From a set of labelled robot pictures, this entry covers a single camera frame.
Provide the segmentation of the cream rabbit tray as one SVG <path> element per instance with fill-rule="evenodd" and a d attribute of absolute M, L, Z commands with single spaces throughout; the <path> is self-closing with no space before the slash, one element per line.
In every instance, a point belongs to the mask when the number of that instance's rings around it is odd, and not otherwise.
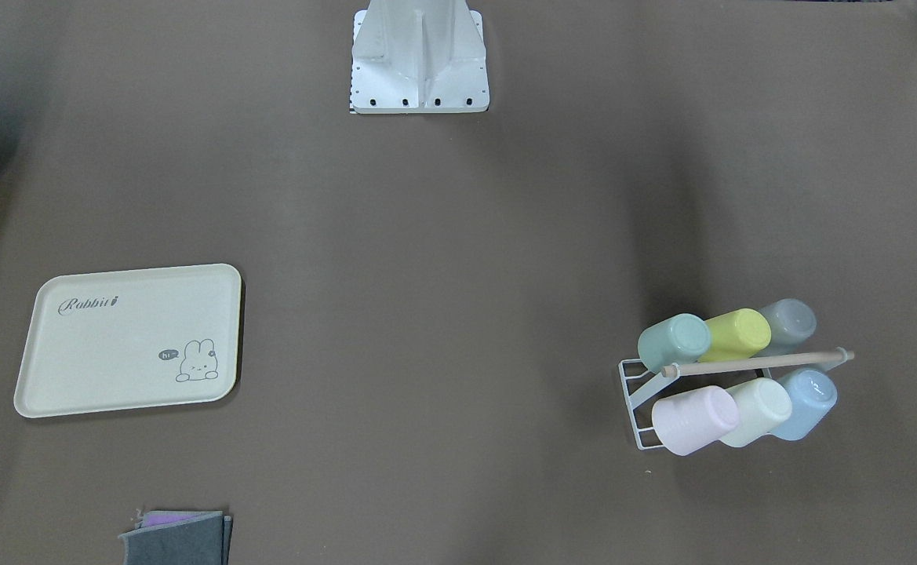
<path fill-rule="evenodd" d="M 60 275 L 39 287 L 13 405 L 25 418 L 214 402 L 238 374 L 229 264 Z"/>

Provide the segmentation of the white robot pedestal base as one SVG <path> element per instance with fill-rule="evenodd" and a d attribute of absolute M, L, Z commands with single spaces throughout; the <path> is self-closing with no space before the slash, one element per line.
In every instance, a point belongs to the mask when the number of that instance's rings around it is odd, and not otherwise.
<path fill-rule="evenodd" d="M 486 36 L 465 1 L 372 1 L 353 17 L 348 108 L 461 114 L 490 106 Z"/>

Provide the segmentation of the grey folded cloth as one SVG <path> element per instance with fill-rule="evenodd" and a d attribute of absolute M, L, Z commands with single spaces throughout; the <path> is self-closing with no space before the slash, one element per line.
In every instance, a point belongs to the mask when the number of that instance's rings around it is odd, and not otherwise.
<path fill-rule="evenodd" d="M 227 564 L 233 519 L 225 512 L 154 510 L 118 536 L 124 564 Z"/>

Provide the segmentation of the light blue cup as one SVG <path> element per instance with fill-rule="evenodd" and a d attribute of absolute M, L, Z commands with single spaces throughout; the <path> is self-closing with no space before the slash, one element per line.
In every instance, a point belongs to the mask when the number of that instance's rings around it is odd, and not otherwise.
<path fill-rule="evenodd" d="M 802 367 L 777 379 L 791 400 L 791 415 L 770 435 L 785 441 L 805 439 L 837 404 L 838 390 L 830 376 Z"/>

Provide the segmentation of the green cup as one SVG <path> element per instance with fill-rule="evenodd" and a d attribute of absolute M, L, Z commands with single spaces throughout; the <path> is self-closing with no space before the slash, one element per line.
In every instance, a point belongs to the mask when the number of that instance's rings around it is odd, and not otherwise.
<path fill-rule="evenodd" d="M 709 326 L 690 312 L 649 326 L 638 339 L 639 359 L 654 374 L 673 363 L 695 363 L 711 347 Z"/>

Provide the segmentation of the cream white cup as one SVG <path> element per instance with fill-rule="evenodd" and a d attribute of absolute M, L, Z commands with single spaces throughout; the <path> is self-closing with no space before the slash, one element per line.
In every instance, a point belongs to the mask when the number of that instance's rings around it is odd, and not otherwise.
<path fill-rule="evenodd" d="M 791 396 L 781 383 L 759 377 L 725 389 L 737 404 L 739 422 L 721 437 L 728 447 L 745 447 L 791 417 Z"/>

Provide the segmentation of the grey cup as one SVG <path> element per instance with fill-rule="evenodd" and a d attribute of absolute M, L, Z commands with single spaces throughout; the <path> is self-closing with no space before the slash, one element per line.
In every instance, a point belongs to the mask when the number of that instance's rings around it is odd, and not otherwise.
<path fill-rule="evenodd" d="M 755 357 L 782 356 L 794 353 L 816 332 L 817 317 L 813 309 L 798 299 L 781 299 L 757 310 L 770 326 L 770 343 Z"/>

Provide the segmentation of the yellow cup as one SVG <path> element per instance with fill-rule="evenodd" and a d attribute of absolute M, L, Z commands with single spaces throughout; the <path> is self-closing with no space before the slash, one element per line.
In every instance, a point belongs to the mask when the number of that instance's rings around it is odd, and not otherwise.
<path fill-rule="evenodd" d="M 773 337 L 769 321 L 752 308 L 717 315 L 705 324 L 711 344 L 699 358 L 702 363 L 749 359 L 769 346 Z"/>

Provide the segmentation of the pink cup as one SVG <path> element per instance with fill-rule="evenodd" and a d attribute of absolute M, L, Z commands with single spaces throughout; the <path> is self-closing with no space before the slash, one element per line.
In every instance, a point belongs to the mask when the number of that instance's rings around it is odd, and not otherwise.
<path fill-rule="evenodd" d="M 680 457 L 722 439 L 740 422 L 737 401 L 716 385 L 659 399 L 652 409 L 654 431 L 662 446 Z"/>

